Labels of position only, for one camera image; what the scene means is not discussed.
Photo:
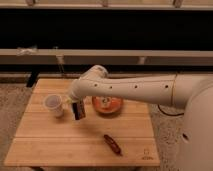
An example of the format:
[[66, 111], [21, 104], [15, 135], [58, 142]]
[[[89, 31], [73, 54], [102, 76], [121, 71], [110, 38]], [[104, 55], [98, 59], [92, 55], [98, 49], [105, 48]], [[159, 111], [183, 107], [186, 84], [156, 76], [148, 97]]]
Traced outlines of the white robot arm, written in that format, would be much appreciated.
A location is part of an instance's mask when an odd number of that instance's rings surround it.
[[71, 82], [68, 96], [74, 104], [87, 96], [102, 96], [182, 109], [177, 168], [213, 171], [213, 74], [109, 79], [107, 70], [95, 65]]

